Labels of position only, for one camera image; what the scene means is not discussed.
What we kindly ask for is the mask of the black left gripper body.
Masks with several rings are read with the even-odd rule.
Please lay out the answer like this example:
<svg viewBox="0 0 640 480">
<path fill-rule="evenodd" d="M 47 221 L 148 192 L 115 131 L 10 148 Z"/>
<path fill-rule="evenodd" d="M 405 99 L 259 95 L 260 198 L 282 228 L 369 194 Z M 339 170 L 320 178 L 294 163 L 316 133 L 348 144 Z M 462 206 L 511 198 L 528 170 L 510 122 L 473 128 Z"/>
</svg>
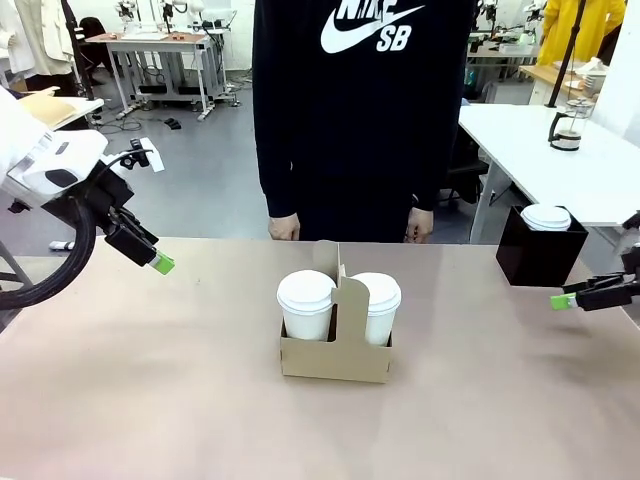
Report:
<svg viewBox="0 0 640 480">
<path fill-rule="evenodd" d="M 90 177 L 45 203 L 42 208 L 66 225 L 77 229 L 81 225 L 79 206 L 88 208 L 94 223 L 104 235 L 116 225 L 112 215 L 133 197 L 129 184 L 115 172 L 106 172 L 93 183 Z"/>
</svg>

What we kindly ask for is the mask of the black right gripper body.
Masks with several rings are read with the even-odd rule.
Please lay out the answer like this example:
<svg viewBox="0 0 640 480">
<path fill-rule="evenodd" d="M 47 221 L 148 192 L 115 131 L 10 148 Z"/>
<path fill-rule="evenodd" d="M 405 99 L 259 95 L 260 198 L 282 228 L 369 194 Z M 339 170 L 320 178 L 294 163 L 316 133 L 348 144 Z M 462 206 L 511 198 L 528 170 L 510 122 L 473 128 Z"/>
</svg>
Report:
<svg viewBox="0 0 640 480">
<path fill-rule="evenodd" d="M 624 267 L 624 281 L 622 285 L 626 290 L 639 289 L 640 251 L 638 248 L 628 248 L 621 254 Z"/>
</svg>

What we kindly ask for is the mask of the person's right hand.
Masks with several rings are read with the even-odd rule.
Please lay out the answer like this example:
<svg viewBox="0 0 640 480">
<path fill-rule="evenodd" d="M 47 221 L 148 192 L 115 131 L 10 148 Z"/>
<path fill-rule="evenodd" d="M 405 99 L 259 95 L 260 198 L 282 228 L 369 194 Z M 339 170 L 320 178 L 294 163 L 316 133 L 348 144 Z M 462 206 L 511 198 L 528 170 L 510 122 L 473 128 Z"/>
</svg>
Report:
<svg viewBox="0 0 640 480">
<path fill-rule="evenodd" d="M 297 214 L 286 217 L 270 217 L 268 232 L 272 240 L 298 241 L 300 235 L 300 222 Z"/>
</svg>

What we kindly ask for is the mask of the person's left hand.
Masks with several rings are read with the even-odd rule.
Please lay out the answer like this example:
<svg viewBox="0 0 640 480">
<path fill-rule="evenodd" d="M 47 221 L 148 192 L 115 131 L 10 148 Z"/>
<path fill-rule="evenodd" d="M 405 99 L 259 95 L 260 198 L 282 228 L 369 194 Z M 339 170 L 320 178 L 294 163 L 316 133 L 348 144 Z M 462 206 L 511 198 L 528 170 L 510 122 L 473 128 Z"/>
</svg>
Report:
<svg viewBox="0 0 640 480">
<path fill-rule="evenodd" d="M 413 207 L 408 216 L 405 242 L 426 244 L 434 229 L 434 213 Z"/>
</svg>

